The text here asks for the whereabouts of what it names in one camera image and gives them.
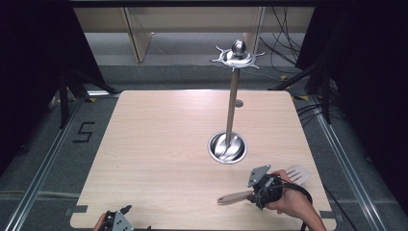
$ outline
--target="silver ball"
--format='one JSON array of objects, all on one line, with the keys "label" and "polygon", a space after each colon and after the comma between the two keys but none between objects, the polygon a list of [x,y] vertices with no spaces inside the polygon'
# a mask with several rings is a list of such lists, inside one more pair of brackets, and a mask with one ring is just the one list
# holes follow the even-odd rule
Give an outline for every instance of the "silver ball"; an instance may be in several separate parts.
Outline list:
[{"label": "silver ball", "polygon": [[234,44],[232,45],[232,52],[234,56],[242,56],[245,50],[246,50],[245,42],[241,40],[235,41]]}]

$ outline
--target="metal track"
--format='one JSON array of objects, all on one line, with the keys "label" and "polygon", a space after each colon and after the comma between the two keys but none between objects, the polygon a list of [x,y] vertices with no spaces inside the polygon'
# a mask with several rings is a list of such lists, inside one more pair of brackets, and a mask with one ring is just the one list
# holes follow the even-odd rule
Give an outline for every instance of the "metal track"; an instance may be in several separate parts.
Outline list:
[{"label": "metal track", "polygon": [[6,231],[18,231],[20,230],[21,226],[23,225],[28,213],[30,212],[33,204],[36,200],[38,195],[38,191],[42,186],[42,183],[46,179],[51,166],[54,164],[55,159],[58,156],[58,153],[61,149],[61,146],[64,143],[66,138],[67,132],[69,131],[72,120],[77,114],[79,108],[83,103],[83,99],[77,99],[74,102],[74,105],[71,109],[71,117],[69,118],[68,122],[66,123],[65,127],[61,128],[58,132],[56,138],[54,139],[50,149],[47,152],[44,160],[41,163],[33,181],[31,182],[29,188],[24,193],[23,198],[21,199],[20,203],[18,204],[17,208],[13,212],[12,216],[9,219],[9,222],[6,226]]},{"label": "metal track", "polygon": [[[314,95],[310,95],[312,104],[318,104],[318,100]],[[359,176],[357,175],[354,167],[351,162],[348,160],[347,155],[344,152],[344,149],[336,136],[331,124],[327,124],[325,119],[321,114],[317,115],[321,129],[324,132],[324,135],[328,139],[333,151],[336,155],[336,158],[344,172],[345,178],[348,181],[351,189],[356,196],[358,203],[363,210],[364,215],[366,216],[367,221],[372,230],[387,230],[383,220],[379,216],[378,210],[375,205],[372,203],[369,194],[364,188]]]}]

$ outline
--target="gray carpet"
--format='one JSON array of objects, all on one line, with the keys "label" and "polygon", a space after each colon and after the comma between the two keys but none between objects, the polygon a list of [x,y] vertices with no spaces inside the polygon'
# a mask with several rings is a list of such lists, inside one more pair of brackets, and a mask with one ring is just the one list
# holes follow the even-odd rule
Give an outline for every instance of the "gray carpet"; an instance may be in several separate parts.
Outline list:
[{"label": "gray carpet", "polygon": [[[119,90],[182,90],[182,89],[229,89],[230,69],[213,66],[101,66],[104,78],[110,86]],[[292,67],[281,67],[286,71],[295,71]],[[273,67],[262,70],[250,69],[257,74],[264,71],[272,78],[279,79],[281,72]],[[293,95],[304,94],[304,84],[300,81],[288,89]],[[280,82],[270,77],[242,73],[241,89],[266,90]],[[42,185],[22,230],[72,230],[69,217],[64,213],[76,204],[76,200],[88,176],[94,155],[109,123],[117,98],[99,97],[94,103],[83,103],[74,117],[71,129],[64,145]],[[309,101],[295,100],[297,108],[309,105]],[[303,117],[312,115],[311,111]],[[346,120],[340,119],[341,113],[332,113],[333,128],[351,159],[356,171],[370,193],[381,217],[390,230],[406,230],[408,218],[403,214],[391,193],[384,186],[375,168],[365,159],[364,148],[358,141]],[[60,108],[44,116],[38,129],[29,140],[30,151],[14,159],[5,174],[0,177],[0,227],[16,206],[18,199],[34,177],[45,153],[58,132],[60,125]],[[370,226],[355,199],[354,193],[346,181],[343,171],[337,162],[327,138],[324,136],[317,119],[302,120],[304,132],[316,161],[323,184],[333,193],[350,216],[358,230],[370,230]],[[92,132],[89,142],[83,141],[87,135],[78,134],[83,122],[94,122],[84,126],[85,131]],[[340,209],[329,197],[336,214]],[[347,220],[338,221],[336,230],[351,230]]]}]

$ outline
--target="table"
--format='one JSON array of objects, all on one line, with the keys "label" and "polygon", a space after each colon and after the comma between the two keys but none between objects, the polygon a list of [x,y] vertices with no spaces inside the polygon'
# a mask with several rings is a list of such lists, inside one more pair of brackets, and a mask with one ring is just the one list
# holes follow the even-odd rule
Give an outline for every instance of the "table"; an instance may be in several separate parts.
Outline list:
[{"label": "table", "polygon": [[[292,99],[285,91],[239,90],[243,102],[233,131],[246,140],[245,158],[223,165],[208,153],[212,135],[225,130],[228,90],[124,91],[78,200],[88,206],[71,225],[90,228],[101,213],[133,205],[125,217],[136,228],[186,230],[298,230],[301,220],[260,211],[249,201],[217,199],[247,191],[250,170],[302,165],[303,185],[317,211],[331,211]],[[327,229],[336,221],[324,218]]]}]

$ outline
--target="metal pole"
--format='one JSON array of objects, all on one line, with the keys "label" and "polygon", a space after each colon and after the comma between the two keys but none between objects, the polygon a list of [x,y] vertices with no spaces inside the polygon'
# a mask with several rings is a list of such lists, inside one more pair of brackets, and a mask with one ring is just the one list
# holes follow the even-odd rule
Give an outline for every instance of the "metal pole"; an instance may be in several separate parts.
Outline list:
[{"label": "metal pole", "polygon": [[225,138],[225,146],[228,148],[231,145],[232,124],[234,122],[235,103],[237,101],[238,80],[240,79],[240,70],[235,68],[232,72],[230,102],[228,107],[227,130]]}]

